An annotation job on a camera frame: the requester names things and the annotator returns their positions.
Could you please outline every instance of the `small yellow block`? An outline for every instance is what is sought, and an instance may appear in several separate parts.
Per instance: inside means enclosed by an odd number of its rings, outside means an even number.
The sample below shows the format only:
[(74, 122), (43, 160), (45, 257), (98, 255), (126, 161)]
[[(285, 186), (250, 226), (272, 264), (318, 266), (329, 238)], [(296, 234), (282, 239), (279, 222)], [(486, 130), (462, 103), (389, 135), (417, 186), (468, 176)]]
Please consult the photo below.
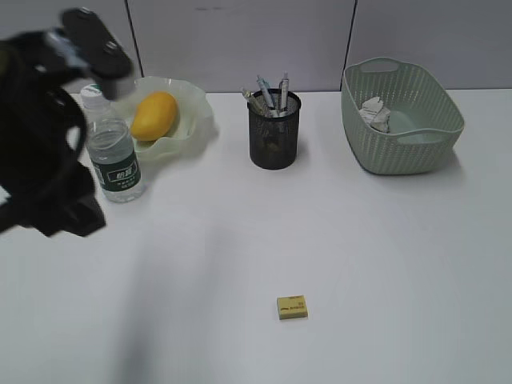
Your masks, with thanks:
[(279, 320), (286, 318), (307, 318), (307, 306), (304, 296), (278, 298)]

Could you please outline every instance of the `bowl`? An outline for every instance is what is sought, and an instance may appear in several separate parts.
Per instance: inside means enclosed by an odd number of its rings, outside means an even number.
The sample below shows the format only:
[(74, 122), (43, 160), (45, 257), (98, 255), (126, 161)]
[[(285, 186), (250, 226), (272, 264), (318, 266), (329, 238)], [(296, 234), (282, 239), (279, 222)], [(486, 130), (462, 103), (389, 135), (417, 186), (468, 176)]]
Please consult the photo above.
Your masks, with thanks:
[(149, 94), (164, 91), (172, 94), (178, 102), (178, 116), (174, 120), (175, 130), (152, 142), (134, 139), (135, 153), (139, 160), (152, 160), (163, 155), (178, 154), (194, 135), (197, 124), (213, 115), (206, 100), (206, 93), (190, 82), (172, 78), (148, 76), (135, 80), (135, 91), (127, 98), (113, 102), (112, 107), (131, 126), (138, 104)]

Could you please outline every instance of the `crumpled paper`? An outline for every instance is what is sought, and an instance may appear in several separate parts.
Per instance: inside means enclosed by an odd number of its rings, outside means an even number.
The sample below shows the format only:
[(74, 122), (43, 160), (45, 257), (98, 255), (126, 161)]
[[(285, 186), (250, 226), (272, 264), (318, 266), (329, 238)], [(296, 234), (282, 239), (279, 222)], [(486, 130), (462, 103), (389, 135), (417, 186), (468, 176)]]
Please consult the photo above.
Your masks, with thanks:
[(366, 100), (359, 111), (362, 119), (375, 130), (387, 134), (390, 132), (388, 121), (391, 111), (384, 107), (379, 96)]

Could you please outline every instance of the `mango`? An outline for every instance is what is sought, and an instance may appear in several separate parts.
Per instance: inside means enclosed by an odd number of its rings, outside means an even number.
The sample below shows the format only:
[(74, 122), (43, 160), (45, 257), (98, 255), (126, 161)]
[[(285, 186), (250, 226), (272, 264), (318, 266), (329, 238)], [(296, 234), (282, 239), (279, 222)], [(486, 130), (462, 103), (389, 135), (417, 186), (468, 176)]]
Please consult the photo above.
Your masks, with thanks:
[(131, 125), (131, 135), (137, 140), (152, 141), (169, 132), (178, 115), (178, 102), (172, 94), (154, 92), (141, 101)]

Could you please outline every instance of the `wall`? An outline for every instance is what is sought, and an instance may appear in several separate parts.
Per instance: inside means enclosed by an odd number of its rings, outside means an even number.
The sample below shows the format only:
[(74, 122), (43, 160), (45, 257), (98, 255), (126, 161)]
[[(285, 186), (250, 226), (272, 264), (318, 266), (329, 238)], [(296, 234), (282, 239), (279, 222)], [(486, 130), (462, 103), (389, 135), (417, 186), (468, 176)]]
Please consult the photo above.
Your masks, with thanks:
[(145, 75), (207, 91), (339, 88), (354, 0), (129, 0)]
[[(287, 70), (293, 90), (339, 89), (355, 0), (127, 1), (145, 75), (237, 91)], [(512, 87), (511, 4), (358, 0), (348, 63), (390, 56), (425, 66), (446, 88)], [(55, 26), (72, 6), (99, 13), (138, 69), (123, 0), (4, 3), (0, 36)]]
[(359, 0), (348, 62), (388, 56), (448, 89), (509, 88), (511, 14), (504, 0)]

